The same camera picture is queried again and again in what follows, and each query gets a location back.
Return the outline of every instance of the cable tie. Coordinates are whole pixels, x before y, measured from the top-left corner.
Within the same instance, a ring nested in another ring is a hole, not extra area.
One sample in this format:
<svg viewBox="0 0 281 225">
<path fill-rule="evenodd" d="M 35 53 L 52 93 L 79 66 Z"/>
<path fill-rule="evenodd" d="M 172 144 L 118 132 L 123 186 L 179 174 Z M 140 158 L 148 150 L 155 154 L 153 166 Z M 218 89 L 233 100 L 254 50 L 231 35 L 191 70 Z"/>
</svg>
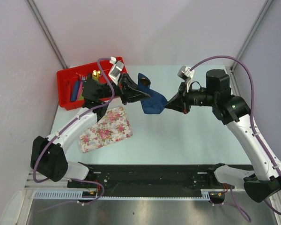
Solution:
<svg viewBox="0 0 281 225">
<path fill-rule="evenodd" d="M 255 137 L 255 136 L 259 135 L 259 134 L 260 134 L 260 132 L 258 131 L 257 133 L 253 134 L 253 136 Z"/>
</svg>

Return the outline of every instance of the black rail base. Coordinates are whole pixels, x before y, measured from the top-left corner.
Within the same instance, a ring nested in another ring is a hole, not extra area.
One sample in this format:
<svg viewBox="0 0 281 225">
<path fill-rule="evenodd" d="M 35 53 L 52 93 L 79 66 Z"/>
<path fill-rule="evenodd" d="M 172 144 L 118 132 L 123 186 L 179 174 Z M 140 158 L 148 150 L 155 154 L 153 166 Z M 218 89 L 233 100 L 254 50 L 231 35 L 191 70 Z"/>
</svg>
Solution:
<svg viewBox="0 0 281 225">
<path fill-rule="evenodd" d="M 214 186 L 207 175 L 214 165 L 86 165 L 85 180 L 97 180 L 108 197 L 201 197 L 201 189 Z M 229 165 L 253 170 L 251 165 Z M 94 184 L 69 181 L 68 188 L 96 188 Z"/>
</svg>

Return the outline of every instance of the floral cloth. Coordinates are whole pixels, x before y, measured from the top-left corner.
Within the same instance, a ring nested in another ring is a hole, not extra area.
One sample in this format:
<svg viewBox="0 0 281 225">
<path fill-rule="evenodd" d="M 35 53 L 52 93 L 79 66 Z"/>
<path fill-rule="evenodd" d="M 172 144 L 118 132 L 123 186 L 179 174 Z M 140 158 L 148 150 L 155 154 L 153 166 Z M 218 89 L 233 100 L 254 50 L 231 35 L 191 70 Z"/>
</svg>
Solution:
<svg viewBox="0 0 281 225">
<path fill-rule="evenodd" d="M 130 123 L 123 107 L 110 109 L 98 123 L 79 137 L 82 152 L 98 149 L 132 136 Z"/>
</svg>

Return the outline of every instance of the green object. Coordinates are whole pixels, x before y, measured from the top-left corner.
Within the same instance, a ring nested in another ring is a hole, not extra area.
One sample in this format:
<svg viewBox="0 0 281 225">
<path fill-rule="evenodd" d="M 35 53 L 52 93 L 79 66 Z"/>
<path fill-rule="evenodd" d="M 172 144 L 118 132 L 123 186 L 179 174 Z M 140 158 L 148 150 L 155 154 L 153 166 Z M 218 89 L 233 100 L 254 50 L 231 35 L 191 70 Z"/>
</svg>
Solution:
<svg viewBox="0 0 281 225">
<path fill-rule="evenodd" d="M 78 101 L 84 100 L 84 97 L 82 97 L 82 93 L 83 93 L 83 91 L 81 92 L 81 94 L 80 94 L 80 96 L 79 96 L 79 98 L 78 98 Z"/>
</svg>

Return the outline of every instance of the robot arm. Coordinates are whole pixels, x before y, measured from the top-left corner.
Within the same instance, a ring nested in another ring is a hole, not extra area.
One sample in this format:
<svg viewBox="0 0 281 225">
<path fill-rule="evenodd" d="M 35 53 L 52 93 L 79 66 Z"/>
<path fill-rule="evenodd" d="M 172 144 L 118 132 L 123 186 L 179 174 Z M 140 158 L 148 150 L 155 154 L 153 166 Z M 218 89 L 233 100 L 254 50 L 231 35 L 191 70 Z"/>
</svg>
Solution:
<svg viewBox="0 0 281 225">
<path fill-rule="evenodd" d="M 124 105 L 149 98 L 150 95 L 138 90 L 137 84 L 129 74 L 121 74 L 123 67 L 124 64 L 117 61 L 109 73 L 114 81 L 112 86 L 115 96 L 120 97 Z M 37 166 L 37 171 L 52 181 L 56 182 L 62 178 L 84 180 L 89 173 L 87 166 L 77 162 L 67 162 L 65 153 L 87 128 L 96 124 L 105 115 L 107 105 L 87 111 L 95 106 L 103 105 L 105 102 L 100 99 L 111 97 L 111 89 L 107 84 L 87 79 L 83 84 L 82 96 L 85 100 L 82 108 L 64 127 L 46 138 L 39 136 L 33 142 L 31 168 L 35 167 L 41 152 L 52 141 Z"/>
<path fill-rule="evenodd" d="M 207 172 L 210 182 L 215 185 L 228 183 L 244 188 L 256 202 L 261 202 L 281 190 L 281 177 L 252 131 L 251 111 L 241 97 L 231 95 L 229 76 L 225 71 L 219 69 L 208 71 L 206 88 L 200 87 L 198 90 L 192 90 L 192 84 L 188 90 L 187 78 L 178 76 L 185 82 L 180 84 L 177 94 L 168 102 L 166 108 L 187 114 L 192 105 L 212 107 L 216 118 L 221 120 L 238 139 L 254 168 L 254 171 L 245 171 L 217 164 Z M 281 169 L 281 161 L 274 155 L 256 124 L 255 128 Z"/>
</svg>

